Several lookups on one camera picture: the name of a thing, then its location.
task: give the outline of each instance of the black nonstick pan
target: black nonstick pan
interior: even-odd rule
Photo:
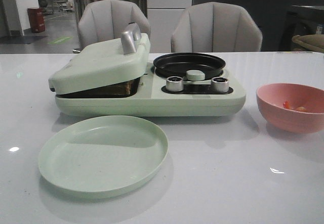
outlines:
[[[202,53],[172,53],[157,57],[154,61],[155,72],[164,77],[184,77],[189,70],[199,70],[205,80],[222,74],[225,61],[219,57]]]

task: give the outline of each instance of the bowl of fruit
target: bowl of fruit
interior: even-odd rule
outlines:
[[[273,83],[259,87],[256,94],[261,115],[272,125],[295,133],[324,129],[324,90]]]

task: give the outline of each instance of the plastic plate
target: plastic plate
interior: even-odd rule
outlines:
[[[149,181],[168,152],[165,133],[132,116],[103,116],[73,124],[50,138],[38,156],[42,176],[64,192],[108,198]]]

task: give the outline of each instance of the gray chair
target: gray chair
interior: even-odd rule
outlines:
[[[141,32],[150,36],[151,26],[135,3],[102,0],[88,4],[78,24],[80,49],[93,43],[120,38],[121,32],[131,22],[137,23]]]
[[[257,52],[262,33],[237,5],[204,3],[184,10],[171,37],[172,52]]]

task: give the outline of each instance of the glossy table surface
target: glossy table surface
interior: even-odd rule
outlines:
[[[146,118],[168,136],[165,162],[141,188],[101,200],[61,193],[37,165],[50,137],[84,119],[60,113],[48,87],[74,55],[0,55],[0,223],[323,223],[324,130],[273,127],[255,91],[272,82],[324,89],[324,54],[214,55],[246,89],[244,107],[226,117]]]

